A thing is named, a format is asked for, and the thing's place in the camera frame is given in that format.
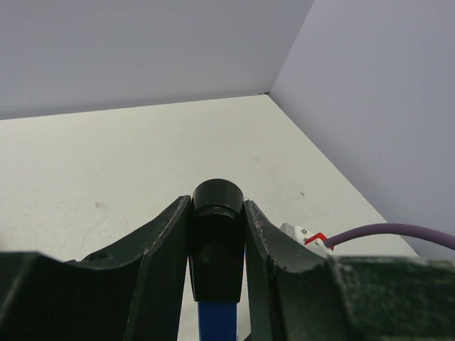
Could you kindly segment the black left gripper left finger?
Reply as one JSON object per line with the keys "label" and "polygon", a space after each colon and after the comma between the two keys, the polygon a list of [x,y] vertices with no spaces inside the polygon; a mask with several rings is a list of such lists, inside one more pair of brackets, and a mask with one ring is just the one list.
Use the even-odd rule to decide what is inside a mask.
{"label": "black left gripper left finger", "polygon": [[176,340],[191,199],[84,259],[1,254],[2,340]]}

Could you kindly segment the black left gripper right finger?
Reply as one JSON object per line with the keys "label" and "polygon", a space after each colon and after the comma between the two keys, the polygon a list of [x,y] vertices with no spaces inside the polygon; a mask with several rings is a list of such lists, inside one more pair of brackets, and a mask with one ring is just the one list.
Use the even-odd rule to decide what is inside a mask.
{"label": "black left gripper right finger", "polygon": [[453,340],[454,263],[323,258],[245,202],[251,340]]}

